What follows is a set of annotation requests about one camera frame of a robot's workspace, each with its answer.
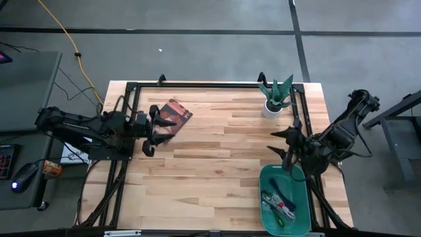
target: wooden tabletop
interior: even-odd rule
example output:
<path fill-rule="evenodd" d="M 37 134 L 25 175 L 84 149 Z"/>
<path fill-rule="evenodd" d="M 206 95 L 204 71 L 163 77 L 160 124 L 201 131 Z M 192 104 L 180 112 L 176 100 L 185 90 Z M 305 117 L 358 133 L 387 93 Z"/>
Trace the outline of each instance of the wooden tabletop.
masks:
<path fill-rule="evenodd" d="M 110 82 L 104 110 L 111 111 L 118 96 L 124 95 L 126 82 Z M 329 125 L 322 86 L 305 84 L 305 91 L 313 132 L 322 132 Z M 285 140 L 270 132 L 292 125 L 292 108 L 284 109 L 276 120 L 262 118 L 265 98 L 256 86 L 142 88 L 138 110 L 149 111 L 154 104 L 162 107 L 169 99 L 178 101 L 193 116 L 169 144 L 157 148 L 154 157 L 142 154 L 143 140 L 136 142 L 118 228 L 264 230 L 259 212 L 259 172 L 267 164 L 281 162 L 266 146 L 287 149 Z M 297 100 L 303 120 L 298 95 Z M 109 166 L 109 161 L 101 161 L 89 174 L 83 194 L 83 220 L 104 195 Z M 340 172 L 329 167 L 322 182 L 327 200 L 352 226 Z M 320 208 L 314 200 L 322 225 Z"/>

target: computer mouse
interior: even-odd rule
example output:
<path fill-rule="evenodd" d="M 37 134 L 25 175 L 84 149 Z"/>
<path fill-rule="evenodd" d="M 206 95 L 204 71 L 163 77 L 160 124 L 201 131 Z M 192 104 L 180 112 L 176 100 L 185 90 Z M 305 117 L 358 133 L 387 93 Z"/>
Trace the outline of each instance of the computer mouse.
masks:
<path fill-rule="evenodd" d="M 17 194 L 24 192 L 29 187 L 37 171 L 38 166 L 34 163 L 22 166 L 12 178 L 12 191 Z"/>

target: red book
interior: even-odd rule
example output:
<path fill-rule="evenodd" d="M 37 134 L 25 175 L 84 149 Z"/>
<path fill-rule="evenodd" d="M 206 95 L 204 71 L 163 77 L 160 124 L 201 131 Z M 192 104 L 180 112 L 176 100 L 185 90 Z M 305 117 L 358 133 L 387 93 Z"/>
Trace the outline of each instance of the red book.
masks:
<path fill-rule="evenodd" d="M 157 128 L 159 134 L 175 135 L 191 116 L 193 116 L 192 112 L 173 99 L 170 99 L 159 112 L 161 118 L 177 123 L 175 126 Z"/>

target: gray desk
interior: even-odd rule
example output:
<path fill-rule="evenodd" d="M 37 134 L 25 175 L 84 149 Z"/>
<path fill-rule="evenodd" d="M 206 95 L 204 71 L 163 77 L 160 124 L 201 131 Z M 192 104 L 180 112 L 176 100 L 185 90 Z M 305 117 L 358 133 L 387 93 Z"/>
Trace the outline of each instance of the gray desk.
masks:
<path fill-rule="evenodd" d="M 26 163 L 46 159 L 50 155 L 52 138 L 36 134 L 35 120 L 40 107 L 46 107 L 59 68 L 61 53 L 11 53 L 13 62 L 0 65 L 0 141 L 19 144 L 21 149 L 14 161 L 12 177 Z M 0 180 L 0 210 L 38 207 L 42 202 L 46 180 L 42 165 L 28 189 L 15 194 L 11 180 Z"/>
<path fill-rule="evenodd" d="M 0 132 L 33 131 L 38 109 L 46 107 L 61 53 L 12 53 L 0 65 Z"/>
<path fill-rule="evenodd" d="M 0 141 L 15 136 L 0 136 Z M 20 151 L 14 161 L 12 177 L 26 163 L 48 158 L 50 156 L 51 142 L 52 138 L 43 134 L 27 134 L 5 142 L 5 144 L 20 145 Z M 0 180 L 0 210 L 39 207 L 46 185 L 46 180 L 44 180 L 42 174 L 42 166 L 43 162 L 39 161 L 38 173 L 32 179 L 28 189 L 21 194 L 12 192 L 11 180 Z"/>

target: green tray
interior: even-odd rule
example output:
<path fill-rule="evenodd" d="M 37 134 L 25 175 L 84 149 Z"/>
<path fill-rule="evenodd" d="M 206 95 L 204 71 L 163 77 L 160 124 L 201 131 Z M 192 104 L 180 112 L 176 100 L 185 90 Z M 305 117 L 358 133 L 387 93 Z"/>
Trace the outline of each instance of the green tray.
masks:
<path fill-rule="evenodd" d="M 294 166 L 292 175 L 297 180 L 304 179 L 304 173 L 298 166 Z M 259 193 L 266 190 L 276 194 L 275 189 L 269 183 L 270 178 L 275 179 L 282 194 L 292 201 L 297 208 L 294 211 L 295 220 L 292 224 L 287 224 L 284 228 L 281 228 L 276 223 L 273 212 L 262 208 L 262 197 L 259 195 L 260 218 L 264 228 L 274 236 L 303 236 L 307 234 L 310 231 L 311 222 L 305 182 L 294 181 L 279 164 L 266 165 L 260 172 Z"/>

